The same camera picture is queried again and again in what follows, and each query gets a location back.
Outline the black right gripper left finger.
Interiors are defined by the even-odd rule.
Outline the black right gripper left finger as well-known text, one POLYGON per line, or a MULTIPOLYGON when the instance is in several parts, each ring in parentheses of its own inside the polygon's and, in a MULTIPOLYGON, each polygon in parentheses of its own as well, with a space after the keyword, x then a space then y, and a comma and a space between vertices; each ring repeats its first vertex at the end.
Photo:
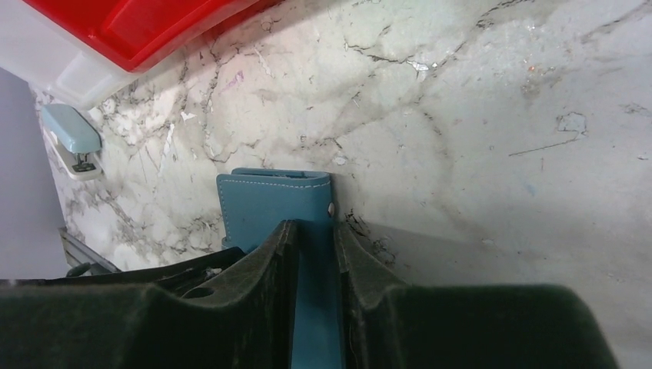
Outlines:
POLYGON ((3 368, 287 368, 299 226, 283 221, 217 277, 156 284, 1 287, 3 368))

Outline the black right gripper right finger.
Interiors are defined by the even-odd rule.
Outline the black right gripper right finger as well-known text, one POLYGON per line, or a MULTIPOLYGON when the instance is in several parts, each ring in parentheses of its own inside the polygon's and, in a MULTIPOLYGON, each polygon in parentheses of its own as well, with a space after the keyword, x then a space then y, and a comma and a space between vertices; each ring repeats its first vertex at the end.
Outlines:
POLYGON ((590 308, 550 284, 425 287, 334 227, 348 368, 616 368, 590 308))

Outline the blue leather card holder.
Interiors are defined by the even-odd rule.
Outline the blue leather card holder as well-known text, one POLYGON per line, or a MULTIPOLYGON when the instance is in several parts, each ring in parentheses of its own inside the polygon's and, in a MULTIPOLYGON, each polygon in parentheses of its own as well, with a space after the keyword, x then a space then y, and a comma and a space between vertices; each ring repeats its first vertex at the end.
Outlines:
POLYGON ((279 222, 301 231, 293 368, 343 368, 331 176, 323 171, 236 168, 216 177, 224 248, 252 252, 279 222))

